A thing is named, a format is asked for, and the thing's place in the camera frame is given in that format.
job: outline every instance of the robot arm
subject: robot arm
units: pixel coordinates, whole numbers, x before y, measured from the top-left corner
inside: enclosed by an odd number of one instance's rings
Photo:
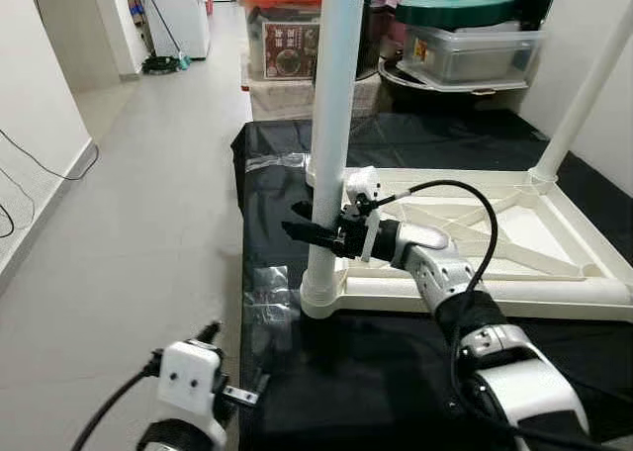
[[[259,394],[228,385],[223,352],[213,345],[220,325],[167,347],[160,360],[158,412],[137,451],[222,451],[236,406],[257,405]]]
[[[359,184],[352,182],[351,192],[348,188],[352,204],[341,211],[335,230],[291,223],[284,223],[284,229],[293,239],[329,248],[337,256],[367,258],[371,252],[408,271],[447,341],[458,341],[458,393],[467,398],[466,409],[489,424],[562,434],[595,449],[583,405],[565,377],[520,327],[508,323],[485,285],[468,291],[475,272],[454,241],[431,226],[380,221],[376,191]],[[369,185],[380,187],[373,181]],[[294,206],[304,217],[310,209]],[[520,451],[554,449],[527,436],[516,437],[515,444]]]

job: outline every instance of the gray tile floor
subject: gray tile floor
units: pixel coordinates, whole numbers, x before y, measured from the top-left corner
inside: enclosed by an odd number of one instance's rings
[[[212,48],[186,72],[143,77],[0,297],[0,449],[69,449],[154,347],[226,323],[236,369],[241,215],[229,144],[250,119],[240,91],[243,14],[219,3]],[[132,450],[151,419],[147,380],[87,450]]]

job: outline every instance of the black power cable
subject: black power cable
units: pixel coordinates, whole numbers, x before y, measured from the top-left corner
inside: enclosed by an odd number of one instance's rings
[[[162,350],[158,349],[153,352],[153,356],[149,362],[127,382],[122,384],[95,412],[90,421],[81,430],[81,433],[75,440],[70,451],[81,451],[86,442],[92,435],[97,425],[101,422],[110,408],[112,408],[119,399],[125,395],[130,389],[145,377],[158,377],[160,372],[160,360],[162,358]]]
[[[4,214],[4,217],[6,217],[7,220],[9,221],[9,231],[6,233],[0,234],[0,238],[6,238],[8,236],[13,235],[13,232],[16,231],[16,225],[13,222],[11,215],[7,212],[7,210],[4,208],[2,204],[0,204],[0,211],[2,211],[2,213]]]
[[[20,184],[18,181],[16,181],[13,176],[11,174],[9,174],[2,166],[0,166],[0,172],[2,174],[4,174],[4,176],[9,179],[9,182],[11,182],[14,186],[16,186],[16,188],[22,193],[22,195],[29,201],[29,204],[31,205],[31,214],[29,217],[29,221],[24,224],[24,225],[20,225],[17,226],[16,225],[16,230],[21,230],[24,228],[27,228],[28,226],[30,226],[33,223],[34,218],[36,217],[36,201],[33,199],[33,197],[31,197],[29,195],[29,193],[25,190],[25,188],[22,186],[22,184]]]
[[[468,287],[466,288],[466,294],[472,293],[475,291],[475,287],[481,281],[484,272],[488,268],[491,260],[493,259],[493,254],[495,253],[495,248],[497,247],[497,238],[498,238],[498,223],[497,223],[497,214],[495,214],[495,209],[491,205],[490,201],[475,187],[460,182],[460,181],[452,181],[452,180],[438,180],[426,182],[423,184],[417,184],[416,186],[411,187],[410,189],[400,193],[395,194],[393,196],[387,197],[377,203],[377,205],[384,206],[389,204],[397,199],[401,199],[402,197],[409,196],[415,192],[421,191],[423,189],[428,189],[431,187],[437,186],[454,186],[464,189],[471,194],[473,194],[484,206],[486,212],[488,213],[488,217],[491,223],[491,239],[486,250],[486,254],[484,255],[484,259],[482,260],[481,265],[473,275]],[[469,302],[466,301],[462,305],[460,313],[458,316],[462,316],[466,309],[469,306]],[[542,431],[537,431],[534,429],[528,429],[524,427],[512,426],[506,422],[496,420],[491,418],[487,414],[483,413],[480,409],[478,409],[475,405],[473,405],[467,397],[464,396],[461,390],[461,386],[459,383],[459,379],[457,376],[457,366],[459,359],[459,346],[460,346],[460,330],[461,324],[458,322],[455,326],[455,331],[453,333],[453,337],[451,340],[451,359],[449,365],[449,375],[450,375],[450,385],[453,393],[457,397],[457,401],[459,404],[474,418],[479,421],[485,423],[487,426],[501,431],[506,434],[510,434],[512,436],[518,436],[522,438],[530,438],[536,441],[541,441],[543,443],[548,443],[557,447],[567,448],[567,449],[578,449],[578,450],[588,450],[588,451],[606,451],[611,450],[612,448],[601,446],[598,444],[591,444],[582,441],[576,441],[574,439],[568,439],[556,434],[546,433]]]
[[[77,440],[75,441],[75,444],[72,445],[72,448],[70,448],[71,451],[80,451],[83,449],[84,445],[86,444],[86,442],[88,441],[88,438],[90,438],[90,435],[92,434],[92,432],[95,430],[95,428],[97,427],[97,425],[99,424],[99,422],[103,419],[103,417],[106,415],[106,413],[108,411],[110,411],[110,408],[112,408],[112,406],[114,406],[114,404],[123,396],[125,395],[134,385],[136,385],[138,382],[140,382],[142,379],[144,379],[146,377],[144,371],[140,371],[138,372],[136,375],[134,375],[133,377],[131,377],[127,382],[125,382],[124,384],[122,384],[118,390],[116,390],[107,400],[104,404],[101,405],[101,407],[97,410],[97,412],[92,416],[92,418],[90,418],[90,421],[88,421],[88,424],[86,424],[86,426],[83,428],[83,430],[81,431],[81,434],[79,434],[79,436],[77,437]]]
[[[78,175],[76,177],[67,177],[67,176],[64,176],[62,174],[58,174],[58,173],[56,173],[55,171],[53,171],[51,169],[48,169],[41,162],[39,162],[38,159],[35,156],[30,154],[23,147],[21,147],[19,144],[17,144],[15,141],[13,141],[13,139],[9,135],[7,135],[2,129],[0,129],[0,135],[2,135],[2,137],[4,137],[7,141],[9,141],[9,143],[11,145],[13,145],[13,147],[18,149],[25,156],[29,157],[35,164],[37,164],[45,172],[47,172],[48,174],[51,174],[51,175],[53,175],[55,177],[58,177],[59,179],[65,179],[66,181],[80,181],[80,180],[82,180],[84,177],[86,177],[86,174],[88,174],[88,171],[90,171],[90,169],[92,169],[92,166],[94,166],[95,163],[99,160],[99,155],[100,155],[99,146],[97,146],[97,144],[94,144],[94,146],[95,146],[95,156],[92,159],[92,161],[90,162],[90,164],[88,164],[88,167],[86,167],[84,169],[84,171],[80,175]]]

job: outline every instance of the clear plastic container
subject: clear plastic container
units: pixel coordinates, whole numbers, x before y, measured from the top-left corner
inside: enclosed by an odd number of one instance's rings
[[[439,89],[525,86],[525,75],[544,38],[542,31],[451,33],[407,26],[403,70]]]
[[[321,0],[239,0],[246,12],[250,76],[310,79],[317,67]]]

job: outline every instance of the table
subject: table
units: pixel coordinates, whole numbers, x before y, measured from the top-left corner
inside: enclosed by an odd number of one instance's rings
[[[311,191],[304,182],[310,121],[244,126],[233,143],[244,216],[241,385],[270,374],[261,406],[240,417],[241,449],[491,449],[491,437],[450,407],[447,350],[429,316],[339,312],[301,315],[297,288],[308,248],[281,220]],[[381,114],[354,120],[348,165],[525,170],[545,141],[511,112]],[[633,201],[568,155],[560,185],[633,262]],[[270,269],[283,265],[287,269]],[[516,319],[555,363],[630,394],[633,325]],[[631,408],[577,387],[594,439],[633,433]]]

